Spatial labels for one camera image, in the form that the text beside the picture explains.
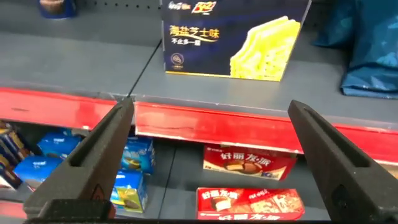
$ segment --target red snack box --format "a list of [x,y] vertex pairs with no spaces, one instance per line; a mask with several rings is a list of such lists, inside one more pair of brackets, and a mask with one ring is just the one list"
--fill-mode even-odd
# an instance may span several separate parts
[[298,220],[304,206],[294,189],[198,188],[199,220]]
[[295,154],[234,146],[205,146],[203,168],[283,180],[296,163]]

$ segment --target product packaging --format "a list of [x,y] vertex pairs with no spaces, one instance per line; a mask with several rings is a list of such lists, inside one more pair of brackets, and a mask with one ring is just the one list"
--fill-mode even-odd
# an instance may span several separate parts
[[304,206],[294,189],[199,188],[200,220],[298,220]]
[[37,0],[41,15],[49,19],[76,16],[75,0]]
[[27,156],[33,155],[16,129],[2,121],[0,121],[0,149],[5,154],[12,155],[18,162],[24,160]]
[[121,160],[122,169],[141,170],[145,174],[153,174],[154,166],[153,139],[144,136],[129,136]]
[[58,130],[66,136],[80,136],[81,138],[87,137],[90,133],[87,129],[59,128]]
[[142,172],[119,170],[110,200],[128,212],[144,212],[147,192]]
[[62,161],[59,157],[29,156],[18,164],[14,172],[35,190]]
[[398,179],[398,166],[380,164],[385,170],[387,170],[391,175]]
[[[29,156],[14,169],[14,172],[35,190],[62,162],[60,158]],[[129,212],[144,212],[147,193],[142,172],[119,170],[110,201],[116,207]]]
[[47,133],[37,144],[44,155],[65,159],[81,141],[79,136],[67,136],[63,133]]
[[6,156],[6,154],[0,154],[0,189],[15,190],[21,185],[22,182],[13,171],[15,161],[10,161],[10,157]]
[[310,0],[162,0],[165,70],[281,81]]
[[293,168],[296,155],[245,147],[206,145],[203,168],[233,174],[283,180]]

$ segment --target chocolate pie image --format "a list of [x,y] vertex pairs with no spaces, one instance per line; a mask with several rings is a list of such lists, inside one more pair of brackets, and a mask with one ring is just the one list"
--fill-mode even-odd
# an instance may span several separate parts
[[124,206],[127,208],[131,208],[131,209],[139,209],[140,208],[140,206],[136,202],[133,202],[132,200],[127,200],[127,199],[124,200]]
[[64,13],[65,0],[40,0],[39,3],[48,13],[62,14]]
[[57,154],[52,153],[52,152],[47,153],[46,156],[47,156],[47,157],[51,157],[51,158],[59,158],[59,157],[60,157],[60,156],[58,156]]
[[232,207],[231,199],[229,197],[213,197],[211,199],[211,206],[217,212],[222,211],[224,209],[229,209]]
[[130,157],[124,158],[129,163],[129,169],[139,170],[141,169],[140,162],[135,159],[131,159]]
[[261,171],[260,164],[248,161],[228,161],[224,164],[224,168],[230,171],[238,171],[242,174],[257,174]]

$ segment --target brand logo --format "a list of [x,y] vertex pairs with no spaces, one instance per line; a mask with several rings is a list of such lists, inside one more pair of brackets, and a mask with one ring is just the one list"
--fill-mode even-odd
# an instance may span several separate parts
[[171,56],[171,61],[174,65],[181,65],[184,63],[184,57],[180,53],[174,53]]
[[198,2],[192,9],[192,13],[202,13],[203,15],[208,15],[209,12],[211,12],[216,6],[216,3],[216,1]]
[[46,165],[46,162],[45,162],[45,161],[42,161],[42,162],[33,162],[33,165],[35,165],[35,166],[44,166],[44,165]]
[[237,159],[237,160],[245,160],[249,162],[255,162],[260,165],[268,166],[272,161],[263,157],[259,157],[254,154],[245,154],[243,152],[225,152],[220,154],[222,160],[226,159]]
[[207,150],[215,151],[215,152],[223,152],[221,149],[213,149],[213,148],[210,148],[210,147],[208,147]]
[[201,197],[206,200],[209,198],[213,198],[213,197],[229,197],[231,199],[238,199],[238,193],[237,192],[232,192],[229,190],[209,190],[206,192],[203,192],[201,194]]
[[55,144],[58,144],[58,143],[64,142],[64,141],[65,141],[65,139],[62,139],[62,138],[55,138],[55,139],[54,139],[54,143],[55,143]]
[[187,9],[191,9],[191,5],[185,4],[182,2],[174,3],[171,1],[171,2],[169,2],[169,9],[170,10],[187,10]]

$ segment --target blue plastic bag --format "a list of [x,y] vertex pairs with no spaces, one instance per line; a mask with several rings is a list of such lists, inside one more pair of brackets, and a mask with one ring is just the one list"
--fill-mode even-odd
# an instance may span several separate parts
[[319,47],[352,47],[354,41],[355,0],[338,0],[317,39]]
[[345,95],[398,98],[398,1],[358,1],[353,58]]

